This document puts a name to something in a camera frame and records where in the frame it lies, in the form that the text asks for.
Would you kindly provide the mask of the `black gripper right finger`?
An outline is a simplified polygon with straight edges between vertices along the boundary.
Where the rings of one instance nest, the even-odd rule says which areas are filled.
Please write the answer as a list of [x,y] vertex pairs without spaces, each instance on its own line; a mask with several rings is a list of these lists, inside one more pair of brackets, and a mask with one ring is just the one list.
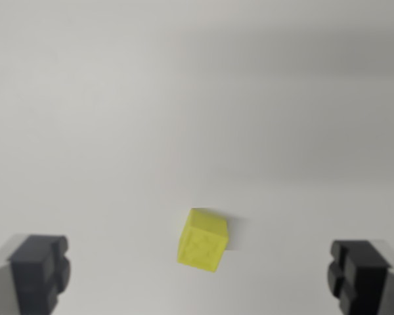
[[344,315],[394,314],[394,249],[383,240],[334,240],[327,281]]

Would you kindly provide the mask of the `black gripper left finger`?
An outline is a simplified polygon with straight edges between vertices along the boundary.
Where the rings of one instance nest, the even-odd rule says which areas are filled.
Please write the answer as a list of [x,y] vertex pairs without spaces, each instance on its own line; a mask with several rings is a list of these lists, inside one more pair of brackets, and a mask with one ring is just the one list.
[[63,235],[15,234],[0,247],[0,314],[52,314],[70,281]]

